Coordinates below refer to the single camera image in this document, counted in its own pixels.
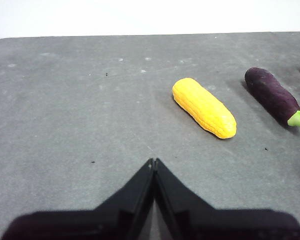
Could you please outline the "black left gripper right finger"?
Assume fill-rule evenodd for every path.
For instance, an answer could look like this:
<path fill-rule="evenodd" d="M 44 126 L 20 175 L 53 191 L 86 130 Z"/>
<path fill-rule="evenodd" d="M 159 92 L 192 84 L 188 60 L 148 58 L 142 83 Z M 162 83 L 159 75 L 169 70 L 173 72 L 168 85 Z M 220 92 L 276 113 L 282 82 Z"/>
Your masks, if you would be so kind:
<path fill-rule="evenodd" d="M 155 200 L 175 240 L 300 240 L 291 214 L 271 209 L 216 209 L 154 161 Z"/>

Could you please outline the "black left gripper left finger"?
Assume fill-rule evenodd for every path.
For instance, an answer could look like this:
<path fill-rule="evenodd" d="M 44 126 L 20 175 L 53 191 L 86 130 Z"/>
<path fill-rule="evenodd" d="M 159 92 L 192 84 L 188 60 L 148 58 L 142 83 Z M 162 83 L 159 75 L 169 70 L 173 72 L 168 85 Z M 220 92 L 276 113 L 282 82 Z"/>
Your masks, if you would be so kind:
<path fill-rule="evenodd" d="M 4 240 L 136 240 L 152 207 L 154 159 L 91 210 L 37 211 L 15 218 Z"/>

